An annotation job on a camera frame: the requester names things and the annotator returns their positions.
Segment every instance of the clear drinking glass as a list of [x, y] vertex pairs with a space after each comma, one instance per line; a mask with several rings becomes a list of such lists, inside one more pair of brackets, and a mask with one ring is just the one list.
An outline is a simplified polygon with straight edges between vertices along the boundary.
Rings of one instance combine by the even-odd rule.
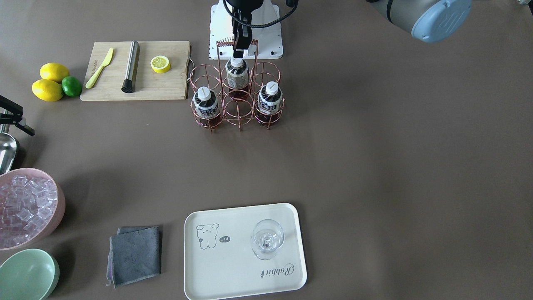
[[252, 250], [259, 259], [271, 259], [278, 253], [283, 240], [281, 225], [272, 219], [265, 219], [254, 227], [251, 238]]

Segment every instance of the green bowl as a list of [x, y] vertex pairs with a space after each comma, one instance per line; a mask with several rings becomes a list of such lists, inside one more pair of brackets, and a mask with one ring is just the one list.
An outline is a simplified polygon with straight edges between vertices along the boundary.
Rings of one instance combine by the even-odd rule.
[[50, 254], [40, 249], [20, 251], [0, 266], [0, 299], [46, 299], [58, 279], [58, 262]]

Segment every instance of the bowl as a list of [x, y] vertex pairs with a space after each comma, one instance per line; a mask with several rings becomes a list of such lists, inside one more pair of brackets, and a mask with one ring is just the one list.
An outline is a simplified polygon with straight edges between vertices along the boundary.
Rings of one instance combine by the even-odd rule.
[[[20, 181], [18, 185], [13, 185], [14, 178], [22, 180], [24, 176], [27, 182]], [[40, 199], [37, 195], [42, 190], [37, 189], [42, 186], [35, 187], [31, 193], [28, 192], [31, 190], [29, 184], [35, 185], [35, 181], [46, 185], [46, 194], [41, 195]], [[43, 205], [43, 197], [53, 199], [54, 196], [54, 200]], [[64, 211], [63, 191], [47, 173], [38, 169], [22, 168], [0, 175], [0, 250], [28, 246], [50, 235], [61, 222]]]
[[15, 253], [0, 266], [2, 300], [43, 300], [59, 279], [58, 262], [40, 249]]

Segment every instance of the white bottle cap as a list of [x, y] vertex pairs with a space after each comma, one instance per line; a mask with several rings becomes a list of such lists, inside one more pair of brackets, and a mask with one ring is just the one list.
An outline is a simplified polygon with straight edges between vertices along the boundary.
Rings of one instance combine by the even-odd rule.
[[270, 81], [265, 86], [266, 93], [271, 96], [274, 96], [275, 94], [277, 94], [278, 89], [279, 89], [278, 84], [275, 81]]
[[211, 98], [211, 90], [205, 86], [202, 86], [201, 88], [199, 88], [196, 94], [198, 95], [198, 98], [200, 98], [200, 100], [202, 101], [205, 101]]
[[243, 59], [242, 58], [234, 58], [234, 57], [232, 57], [230, 59], [230, 63], [231, 63], [232, 66], [238, 68], [238, 67], [243, 65]]

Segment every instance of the dark liquid bottle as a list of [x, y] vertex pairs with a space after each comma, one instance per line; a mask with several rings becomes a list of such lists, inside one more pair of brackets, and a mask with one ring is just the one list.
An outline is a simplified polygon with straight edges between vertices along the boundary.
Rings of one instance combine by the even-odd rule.
[[196, 114], [200, 117], [199, 122], [206, 127], [215, 127], [222, 122], [220, 99], [215, 92], [202, 86], [194, 95]]
[[271, 81], [261, 87], [255, 111], [259, 124], [269, 126], [279, 119], [282, 99], [283, 93], [276, 82]]
[[226, 63], [226, 74], [230, 92], [237, 90], [230, 93], [230, 97], [232, 99], [246, 99], [247, 94], [242, 92], [248, 92], [250, 83], [246, 61], [242, 58], [231, 58]]

